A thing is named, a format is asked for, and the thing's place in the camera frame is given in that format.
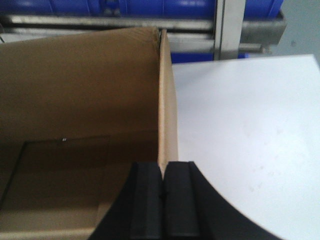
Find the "metal pole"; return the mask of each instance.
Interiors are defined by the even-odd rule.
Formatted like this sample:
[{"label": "metal pole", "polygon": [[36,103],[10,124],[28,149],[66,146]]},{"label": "metal pole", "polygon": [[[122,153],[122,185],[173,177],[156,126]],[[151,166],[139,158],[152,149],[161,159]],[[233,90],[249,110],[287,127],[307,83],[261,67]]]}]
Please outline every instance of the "metal pole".
[{"label": "metal pole", "polygon": [[246,0],[216,0],[214,60],[236,59]]}]

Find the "cardboard box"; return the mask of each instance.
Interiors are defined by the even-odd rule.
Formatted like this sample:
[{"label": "cardboard box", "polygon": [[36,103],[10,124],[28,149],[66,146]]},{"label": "cardboard box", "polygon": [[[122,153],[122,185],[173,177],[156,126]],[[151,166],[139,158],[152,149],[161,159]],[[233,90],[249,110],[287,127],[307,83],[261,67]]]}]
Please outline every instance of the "cardboard box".
[{"label": "cardboard box", "polygon": [[178,160],[166,31],[0,45],[0,239],[86,239],[132,162]]}]

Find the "metal bar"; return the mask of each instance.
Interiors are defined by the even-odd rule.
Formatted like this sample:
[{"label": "metal bar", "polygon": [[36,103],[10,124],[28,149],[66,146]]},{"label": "metal bar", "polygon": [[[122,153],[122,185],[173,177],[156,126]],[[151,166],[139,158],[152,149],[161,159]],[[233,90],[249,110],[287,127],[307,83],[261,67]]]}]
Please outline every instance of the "metal bar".
[{"label": "metal bar", "polygon": [[[46,28],[4,28],[1,36],[4,42],[15,42],[52,36],[82,34],[92,30],[46,29]],[[199,33],[168,33],[170,49],[174,53],[214,53],[215,40],[210,34]],[[268,52],[260,43],[240,43],[240,53]]]},{"label": "metal bar", "polygon": [[243,21],[240,42],[277,45],[286,26],[287,21],[282,15],[273,20]]},{"label": "metal bar", "polygon": [[[55,29],[64,28],[67,30],[103,30],[112,28],[123,27],[141,27],[144,22],[146,26],[154,26],[158,28],[170,27],[170,32],[173,33],[194,33],[197,32],[201,35],[208,35],[209,39],[212,39],[214,32],[213,21],[210,20],[171,20],[171,19],[136,19],[132,22],[132,18],[116,18],[116,17],[63,17],[63,16],[31,16],[31,15],[3,15],[0,16],[0,24],[4,26],[5,33],[21,33],[21,34],[33,34],[36,29]],[[241,43],[248,44],[278,44],[281,36],[286,28],[287,22],[283,15],[280,14],[273,20],[244,20],[241,31]]]},{"label": "metal bar", "polygon": [[214,18],[214,60],[220,59],[225,0],[216,0]]},{"label": "metal bar", "polygon": [[217,0],[215,60],[236,59],[238,57],[245,5],[246,0]]},{"label": "metal bar", "polygon": [[36,16],[4,15],[0,16],[4,27],[12,25],[55,26],[71,28],[117,29],[128,27],[158,27],[168,31],[206,32],[213,28],[210,20],[193,19],[159,19],[126,17],[71,17],[71,16]]}]

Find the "white panel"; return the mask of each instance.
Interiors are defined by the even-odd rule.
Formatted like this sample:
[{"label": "white panel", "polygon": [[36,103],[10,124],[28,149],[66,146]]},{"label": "white panel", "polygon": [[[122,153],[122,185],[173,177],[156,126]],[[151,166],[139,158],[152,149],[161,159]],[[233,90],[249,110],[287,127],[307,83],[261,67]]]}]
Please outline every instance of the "white panel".
[{"label": "white panel", "polygon": [[179,160],[286,240],[320,239],[320,71],[312,55],[173,66]]}]

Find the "gray wall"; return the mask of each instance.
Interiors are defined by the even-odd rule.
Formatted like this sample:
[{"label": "gray wall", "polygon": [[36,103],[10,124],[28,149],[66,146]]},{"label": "gray wall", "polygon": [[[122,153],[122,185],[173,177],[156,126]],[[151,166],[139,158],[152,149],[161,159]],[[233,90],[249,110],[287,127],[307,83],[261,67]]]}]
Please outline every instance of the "gray wall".
[{"label": "gray wall", "polygon": [[320,0],[284,0],[281,9],[287,27],[271,56],[314,54],[320,63]]}]

